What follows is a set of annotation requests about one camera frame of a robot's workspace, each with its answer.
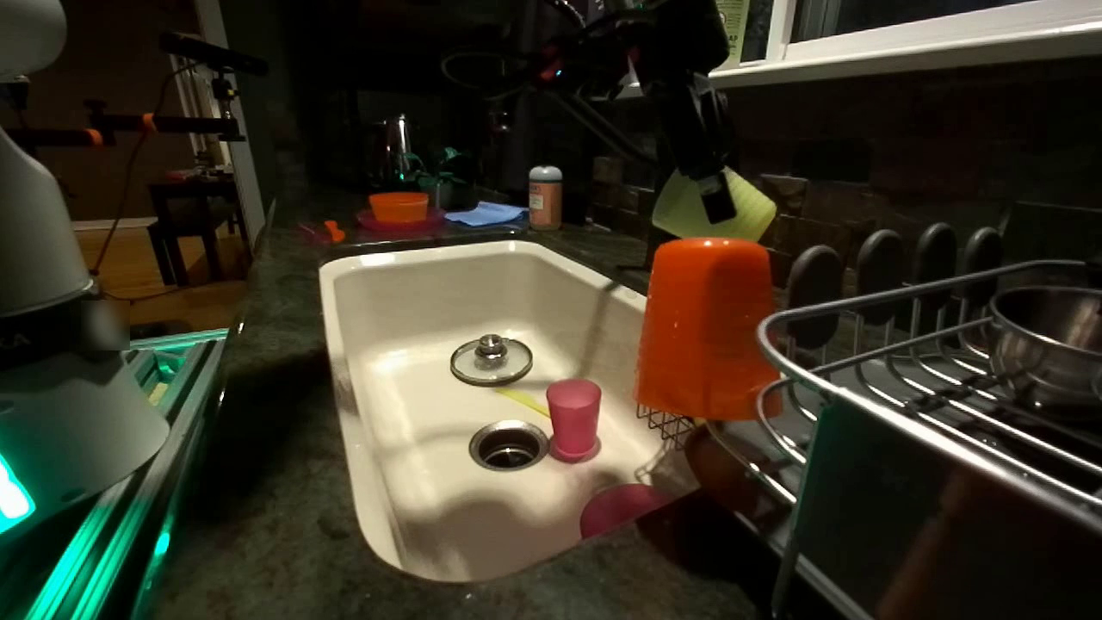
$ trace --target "drain strainer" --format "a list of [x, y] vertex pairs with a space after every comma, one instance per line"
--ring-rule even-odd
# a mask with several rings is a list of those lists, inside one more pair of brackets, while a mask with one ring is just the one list
[[466, 341], [450, 353], [450, 375], [472, 384], [503, 384], [531, 372], [531, 346], [503, 335]]
[[495, 421], [472, 437], [482, 468], [514, 472], [547, 456], [547, 433], [523, 421]]

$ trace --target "metal pot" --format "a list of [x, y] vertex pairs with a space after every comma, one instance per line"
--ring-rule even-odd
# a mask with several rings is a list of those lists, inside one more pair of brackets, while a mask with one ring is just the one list
[[992, 325], [992, 369], [1016, 402], [1102, 421], [1102, 289], [1008, 289]]

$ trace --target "sink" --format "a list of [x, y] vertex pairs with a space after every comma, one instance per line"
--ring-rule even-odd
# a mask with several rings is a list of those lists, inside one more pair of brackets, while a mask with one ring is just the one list
[[[407, 574], [482, 581], [562, 555], [582, 542], [582, 507], [661, 451], [634, 410], [645, 296], [543, 243], [338, 257], [319, 267], [319, 301], [357, 526]], [[511, 384], [455, 377], [450, 353], [482, 335], [523, 341], [531, 372]], [[543, 389], [559, 377], [604, 384], [601, 456], [578, 465], [533, 451], [551, 437]], [[517, 449], [503, 468], [475, 449], [495, 429]]]

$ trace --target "pink object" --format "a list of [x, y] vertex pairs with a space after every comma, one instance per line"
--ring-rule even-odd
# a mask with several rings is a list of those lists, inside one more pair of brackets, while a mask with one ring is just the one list
[[590, 460], [601, 451], [601, 442], [596, 442], [601, 384], [586, 377], [551, 383], [547, 410], [551, 410], [551, 456], [559, 460]]
[[658, 511], [661, 501], [669, 501], [669, 497], [651, 487], [615, 487], [586, 501], [578, 530], [582, 538], [596, 538]]

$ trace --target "bottle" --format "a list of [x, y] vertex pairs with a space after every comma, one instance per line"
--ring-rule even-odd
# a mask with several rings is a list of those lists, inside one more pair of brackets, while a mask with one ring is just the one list
[[562, 224], [562, 170], [533, 164], [526, 172], [526, 224], [554, 232]]

